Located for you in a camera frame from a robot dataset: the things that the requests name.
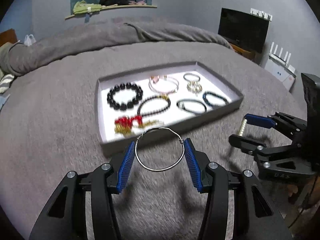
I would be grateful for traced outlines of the black monitor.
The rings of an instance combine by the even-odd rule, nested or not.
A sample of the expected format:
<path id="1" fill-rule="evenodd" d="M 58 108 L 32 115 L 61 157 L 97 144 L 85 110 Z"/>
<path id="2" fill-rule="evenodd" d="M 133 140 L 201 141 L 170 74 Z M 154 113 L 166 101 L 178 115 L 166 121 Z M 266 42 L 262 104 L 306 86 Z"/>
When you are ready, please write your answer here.
<path id="1" fill-rule="evenodd" d="M 251 14 L 222 8 L 218 34 L 245 50 L 262 53 L 269 22 Z"/>

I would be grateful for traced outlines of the black clothing on shelf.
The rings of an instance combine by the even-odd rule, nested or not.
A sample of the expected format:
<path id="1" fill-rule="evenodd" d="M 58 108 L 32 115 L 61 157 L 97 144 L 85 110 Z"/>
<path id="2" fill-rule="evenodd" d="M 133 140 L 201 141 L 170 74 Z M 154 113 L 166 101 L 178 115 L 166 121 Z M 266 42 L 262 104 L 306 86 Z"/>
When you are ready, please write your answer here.
<path id="1" fill-rule="evenodd" d="M 120 5 L 129 5 L 129 1 L 128 0 L 100 0 L 99 4 L 104 6 L 111 6 L 116 4 L 117 6 L 120 6 Z"/>

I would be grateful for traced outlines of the grey jewelry tray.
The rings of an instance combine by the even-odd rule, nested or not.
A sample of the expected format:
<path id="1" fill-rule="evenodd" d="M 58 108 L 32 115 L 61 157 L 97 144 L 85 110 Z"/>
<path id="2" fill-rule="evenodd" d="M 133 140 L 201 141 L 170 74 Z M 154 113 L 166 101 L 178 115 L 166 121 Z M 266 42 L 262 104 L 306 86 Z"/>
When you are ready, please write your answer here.
<path id="1" fill-rule="evenodd" d="M 200 62 L 179 62 L 101 77 L 95 119 L 104 156 L 121 152 L 148 128 L 182 134 L 239 109 L 242 93 Z"/>

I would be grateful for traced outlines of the olive green pillow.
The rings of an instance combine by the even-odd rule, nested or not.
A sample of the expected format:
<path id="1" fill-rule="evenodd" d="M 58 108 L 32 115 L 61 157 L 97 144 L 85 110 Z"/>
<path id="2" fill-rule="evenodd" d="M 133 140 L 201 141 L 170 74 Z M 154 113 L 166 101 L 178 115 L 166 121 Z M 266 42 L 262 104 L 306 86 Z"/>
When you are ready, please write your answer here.
<path id="1" fill-rule="evenodd" d="M 12 47 L 12 43 L 6 42 L 0 48 L 0 68 L 1 68 L 1 79 L 10 71 L 8 70 L 8 52 Z"/>

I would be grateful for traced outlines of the silver wire bangle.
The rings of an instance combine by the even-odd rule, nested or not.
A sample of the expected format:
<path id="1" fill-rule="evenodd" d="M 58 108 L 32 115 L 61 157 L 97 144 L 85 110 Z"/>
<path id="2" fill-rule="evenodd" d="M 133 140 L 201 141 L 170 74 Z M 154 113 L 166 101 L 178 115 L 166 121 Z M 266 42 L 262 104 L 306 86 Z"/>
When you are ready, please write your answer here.
<path id="1" fill-rule="evenodd" d="M 182 137 L 168 127 L 152 127 L 136 138 L 135 157 L 149 172 L 165 172 L 175 168 L 184 158 Z"/>

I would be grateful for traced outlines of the grey duvet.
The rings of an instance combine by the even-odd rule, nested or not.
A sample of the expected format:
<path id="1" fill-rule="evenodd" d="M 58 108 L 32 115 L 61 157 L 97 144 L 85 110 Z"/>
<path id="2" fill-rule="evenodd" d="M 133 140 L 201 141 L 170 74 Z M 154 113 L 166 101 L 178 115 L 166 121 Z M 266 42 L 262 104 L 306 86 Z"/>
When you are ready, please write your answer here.
<path id="1" fill-rule="evenodd" d="M 31 46 L 13 43 L 8 52 L 8 70 L 9 74 L 22 76 L 67 56 L 144 42 L 201 42 L 232 47 L 218 34 L 185 24 L 161 21 L 98 22 L 72 27 Z"/>

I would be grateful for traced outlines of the green cloth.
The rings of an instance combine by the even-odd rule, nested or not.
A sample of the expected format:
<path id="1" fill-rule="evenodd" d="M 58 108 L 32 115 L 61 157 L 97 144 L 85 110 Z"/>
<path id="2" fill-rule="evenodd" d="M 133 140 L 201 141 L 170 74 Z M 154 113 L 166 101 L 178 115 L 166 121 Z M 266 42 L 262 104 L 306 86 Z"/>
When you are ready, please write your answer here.
<path id="1" fill-rule="evenodd" d="M 90 14 L 93 12 L 100 11 L 102 8 L 103 6 L 100 4 L 86 3 L 86 1 L 82 0 L 75 3 L 73 7 L 73 14 Z"/>

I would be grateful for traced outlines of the light blue cloth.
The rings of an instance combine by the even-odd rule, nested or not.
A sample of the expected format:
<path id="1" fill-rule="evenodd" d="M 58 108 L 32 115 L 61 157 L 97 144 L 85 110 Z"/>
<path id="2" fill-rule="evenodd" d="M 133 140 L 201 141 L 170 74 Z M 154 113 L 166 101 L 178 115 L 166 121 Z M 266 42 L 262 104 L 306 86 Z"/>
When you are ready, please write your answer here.
<path id="1" fill-rule="evenodd" d="M 7 102 L 9 96 L 10 96 L 10 95 L 7 95 L 7 96 L 1 95 L 1 96 L 0 96 L 0 111 L 1 111 L 1 109 L 3 108 L 4 104 Z"/>

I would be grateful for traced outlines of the white router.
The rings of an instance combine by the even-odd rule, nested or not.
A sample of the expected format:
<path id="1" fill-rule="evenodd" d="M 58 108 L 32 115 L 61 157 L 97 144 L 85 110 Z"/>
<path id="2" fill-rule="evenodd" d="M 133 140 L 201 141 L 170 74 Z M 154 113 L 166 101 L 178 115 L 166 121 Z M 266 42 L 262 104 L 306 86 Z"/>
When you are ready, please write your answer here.
<path id="1" fill-rule="evenodd" d="M 289 63 L 292 54 L 288 51 L 286 51 L 284 54 L 283 52 L 283 47 L 280 47 L 280 49 L 278 50 L 278 44 L 272 42 L 269 50 L 269 58 L 285 67 L 292 74 L 295 74 L 296 69 Z"/>

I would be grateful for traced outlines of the wooden headboard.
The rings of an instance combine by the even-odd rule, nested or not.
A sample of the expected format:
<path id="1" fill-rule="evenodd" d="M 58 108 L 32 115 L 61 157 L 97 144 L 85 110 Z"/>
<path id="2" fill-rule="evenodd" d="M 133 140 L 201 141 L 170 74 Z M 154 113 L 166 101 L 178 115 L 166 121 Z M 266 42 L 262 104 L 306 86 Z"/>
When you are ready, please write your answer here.
<path id="1" fill-rule="evenodd" d="M 7 42 L 16 43 L 17 41 L 18 39 L 14 29 L 8 29 L 0 33 L 0 46 L 3 46 Z"/>

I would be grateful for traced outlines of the white plastic bag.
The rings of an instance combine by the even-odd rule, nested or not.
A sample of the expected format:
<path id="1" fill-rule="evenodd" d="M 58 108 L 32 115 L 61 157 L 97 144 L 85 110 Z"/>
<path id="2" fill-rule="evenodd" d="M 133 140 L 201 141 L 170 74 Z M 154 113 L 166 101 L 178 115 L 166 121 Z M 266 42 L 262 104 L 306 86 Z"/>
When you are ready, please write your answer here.
<path id="1" fill-rule="evenodd" d="M 30 35 L 26 35 L 25 39 L 24 39 L 24 45 L 25 46 L 31 46 L 36 42 L 35 37 L 33 36 L 33 34 Z"/>

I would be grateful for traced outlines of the wooden desk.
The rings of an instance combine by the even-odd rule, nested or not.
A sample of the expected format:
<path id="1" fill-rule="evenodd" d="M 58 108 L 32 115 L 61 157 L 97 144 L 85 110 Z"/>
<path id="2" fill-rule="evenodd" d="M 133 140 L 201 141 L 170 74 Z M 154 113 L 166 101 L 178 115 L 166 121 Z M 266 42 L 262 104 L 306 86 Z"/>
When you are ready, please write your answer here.
<path id="1" fill-rule="evenodd" d="M 237 54 L 245 57 L 248 60 L 254 61 L 254 59 L 255 59 L 255 52 L 254 51 L 248 51 L 248 50 L 242 49 L 239 46 L 236 46 L 232 43 L 230 43 L 230 45 L 232 46 L 232 48 L 234 49 L 234 51 Z"/>

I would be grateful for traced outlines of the white wall hook rack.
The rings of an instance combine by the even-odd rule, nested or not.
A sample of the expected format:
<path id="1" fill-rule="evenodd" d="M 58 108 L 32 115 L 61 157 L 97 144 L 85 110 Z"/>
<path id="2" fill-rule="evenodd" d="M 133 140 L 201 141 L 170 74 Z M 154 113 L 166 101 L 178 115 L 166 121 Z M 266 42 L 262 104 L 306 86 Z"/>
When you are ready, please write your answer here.
<path id="1" fill-rule="evenodd" d="M 273 18 L 272 15 L 270 15 L 264 11 L 260 11 L 260 10 L 253 9 L 253 8 L 250 9 L 250 14 L 253 16 L 257 16 L 259 18 L 263 18 L 263 19 L 270 21 L 270 22 L 272 21 L 272 18 Z"/>

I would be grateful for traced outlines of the white box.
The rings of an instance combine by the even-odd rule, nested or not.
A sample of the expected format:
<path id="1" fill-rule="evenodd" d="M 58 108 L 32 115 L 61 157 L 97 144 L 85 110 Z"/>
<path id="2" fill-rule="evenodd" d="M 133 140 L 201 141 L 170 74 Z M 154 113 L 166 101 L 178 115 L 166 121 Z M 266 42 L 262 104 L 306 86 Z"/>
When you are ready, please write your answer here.
<path id="1" fill-rule="evenodd" d="M 264 69 L 276 77 L 288 91 L 291 90 L 293 84 L 295 83 L 296 76 L 290 70 L 288 70 L 286 67 L 283 67 L 273 59 L 267 60 Z"/>

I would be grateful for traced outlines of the striped pillow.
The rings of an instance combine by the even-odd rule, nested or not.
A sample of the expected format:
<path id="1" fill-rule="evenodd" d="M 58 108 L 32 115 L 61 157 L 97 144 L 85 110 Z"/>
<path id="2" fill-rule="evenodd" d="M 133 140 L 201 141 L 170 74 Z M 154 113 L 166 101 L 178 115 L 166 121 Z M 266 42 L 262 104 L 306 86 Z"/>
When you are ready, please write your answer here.
<path id="1" fill-rule="evenodd" d="M 0 81 L 0 94 L 4 94 L 10 88 L 14 79 L 15 76 L 12 74 L 6 74 L 2 77 Z"/>

